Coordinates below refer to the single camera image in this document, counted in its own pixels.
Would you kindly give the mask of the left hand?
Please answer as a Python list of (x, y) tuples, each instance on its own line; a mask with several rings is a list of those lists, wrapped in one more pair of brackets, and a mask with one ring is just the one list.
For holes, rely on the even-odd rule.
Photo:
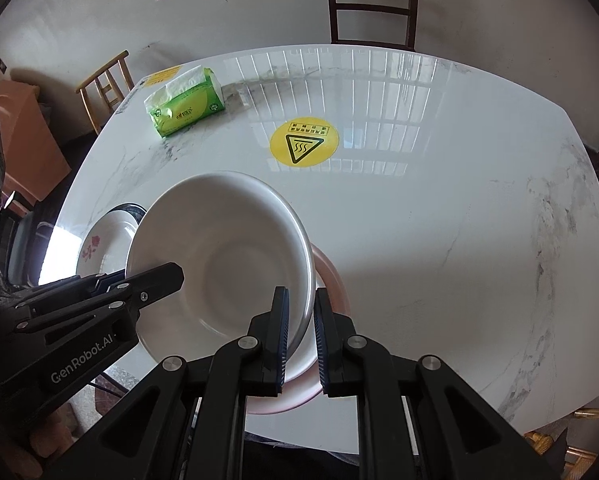
[(53, 458), (66, 452), (73, 444), (70, 427), (58, 413), (52, 414), (45, 425), (30, 437), (30, 449), (20, 459), (19, 475), (23, 479), (42, 476), (42, 458)]

